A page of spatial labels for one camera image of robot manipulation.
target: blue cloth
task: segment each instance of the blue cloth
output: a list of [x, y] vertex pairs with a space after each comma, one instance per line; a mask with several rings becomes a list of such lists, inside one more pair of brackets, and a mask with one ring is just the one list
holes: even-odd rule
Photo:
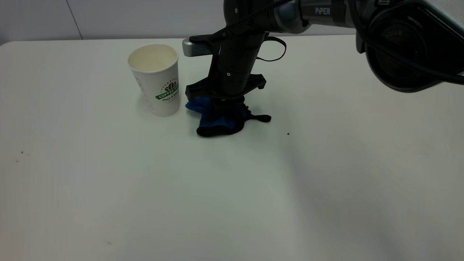
[[200, 136], [212, 137], [217, 135], [231, 135], [241, 131], [247, 120], [257, 119], [262, 122], [271, 121], [268, 115], [254, 116], [244, 104], [237, 104], [230, 108], [226, 116], [214, 115], [210, 98], [197, 97], [186, 104], [190, 110], [201, 113], [200, 126], [197, 133]]

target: cup rim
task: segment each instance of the cup rim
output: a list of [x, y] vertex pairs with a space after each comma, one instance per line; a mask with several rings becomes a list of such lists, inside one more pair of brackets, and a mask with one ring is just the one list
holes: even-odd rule
[[[161, 69], [161, 70], [158, 70], [158, 71], [150, 71], [150, 72], [146, 72], [146, 71], [140, 71], [140, 70], [137, 70], [137, 69], [134, 69], [132, 68], [132, 66], [130, 66], [129, 64], [129, 59], [130, 59], [130, 56], [132, 56], [133, 53], [135, 53], [137, 50], [139, 50], [140, 48], [144, 48], [146, 46], [167, 46], [169, 48], [171, 48], [172, 50], [174, 50], [175, 54], [176, 54], [176, 59], [175, 61], [173, 62], [173, 64], [171, 64], [170, 66], [164, 68], [164, 69]], [[130, 53], [129, 57], [127, 57], [127, 65], [129, 66], [129, 68], [134, 71], [134, 72], [138, 72], [138, 73], [142, 73], [142, 74], [152, 74], [152, 73], [158, 73], [158, 72], [163, 72], [163, 71], [166, 71], [166, 70], [169, 70], [171, 69], [174, 65], [177, 64], [177, 62], [179, 61], [179, 53], [172, 47], [172, 46], [169, 46], [169, 45], [165, 45], [165, 44], [150, 44], [150, 45], [144, 45], [144, 46], [141, 46], [137, 49], [135, 49], [133, 52]]]

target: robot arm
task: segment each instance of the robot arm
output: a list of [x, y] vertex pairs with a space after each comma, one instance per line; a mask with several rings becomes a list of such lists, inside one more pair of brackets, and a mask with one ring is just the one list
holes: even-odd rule
[[269, 32], [298, 34], [312, 24], [356, 28], [358, 52], [396, 91], [464, 84], [457, 75], [464, 72], [462, 12], [460, 0], [225, 0], [226, 28], [184, 40], [186, 56], [213, 55], [208, 77], [186, 94], [219, 107], [239, 103], [264, 88], [264, 77], [251, 70]]

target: green label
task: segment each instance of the green label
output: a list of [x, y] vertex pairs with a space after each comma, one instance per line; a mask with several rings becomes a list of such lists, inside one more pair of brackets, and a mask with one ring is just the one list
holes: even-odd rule
[[174, 88], [172, 88], [171, 90], [169, 90], [169, 91], [167, 91], [167, 92], [165, 92], [165, 93], [163, 93], [163, 94], [161, 94], [161, 95], [156, 96], [156, 98], [157, 98], [158, 100], [161, 100], [161, 99], [163, 99], [163, 98], [166, 98], [167, 96], [169, 96], [169, 95], [173, 94], [175, 91], [177, 91], [177, 89], [179, 89], [179, 85], [176, 85], [176, 86], [175, 86]]

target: white wall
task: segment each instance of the white wall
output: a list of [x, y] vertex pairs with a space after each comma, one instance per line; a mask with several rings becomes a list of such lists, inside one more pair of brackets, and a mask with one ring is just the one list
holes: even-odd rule
[[[80, 39], [79, 31], [83, 39], [187, 37], [211, 34], [226, 24], [223, 0], [68, 0], [68, 3], [0, 0], [0, 45], [17, 40]], [[305, 32], [306, 35], [352, 33], [353, 29], [330, 26], [312, 26]]]
[[0, 0], [0, 45], [43, 39], [81, 39], [66, 0]]
[[[211, 34], [226, 25], [223, 0], [68, 0], [84, 39], [174, 38]], [[305, 34], [352, 34], [313, 26]]]

